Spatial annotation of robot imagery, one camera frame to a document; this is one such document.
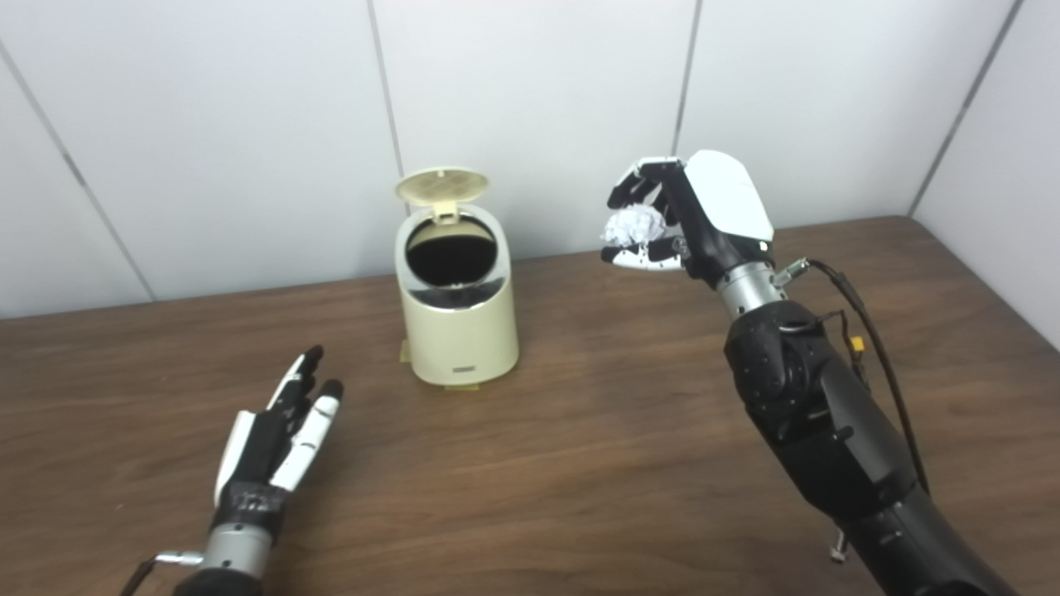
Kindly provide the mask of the white and black left hand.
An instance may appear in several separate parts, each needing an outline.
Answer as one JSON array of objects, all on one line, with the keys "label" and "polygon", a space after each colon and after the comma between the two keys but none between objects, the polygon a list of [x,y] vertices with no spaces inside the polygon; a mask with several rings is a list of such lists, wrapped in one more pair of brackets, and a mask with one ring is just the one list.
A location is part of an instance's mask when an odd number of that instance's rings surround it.
[{"label": "white and black left hand", "polygon": [[315,344],[292,363],[264,410],[236,415],[215,483],[212,529],[253,526],[273,541],[279,536],[287,501],[340,410],[340,381],[330,378],[317,397],[311,395],[323,354]]}]

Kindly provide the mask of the white and black right hand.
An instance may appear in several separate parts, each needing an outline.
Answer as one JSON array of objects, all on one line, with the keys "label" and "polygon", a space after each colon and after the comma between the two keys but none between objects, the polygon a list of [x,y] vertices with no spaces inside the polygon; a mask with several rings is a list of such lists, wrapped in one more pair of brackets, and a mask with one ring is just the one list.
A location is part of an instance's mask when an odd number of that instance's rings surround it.
[{"label": "white and black right hand", "polygon": [[[648,157],[629,166],[607,199],[613,210],[603,262],[644,271],[675,271],[712,290],[737,267],[775,263],[773,225],[749,172],[726,152],[692,158]],[[614,229],[625,214],[677,228],[673,238],[634,240]]]}]

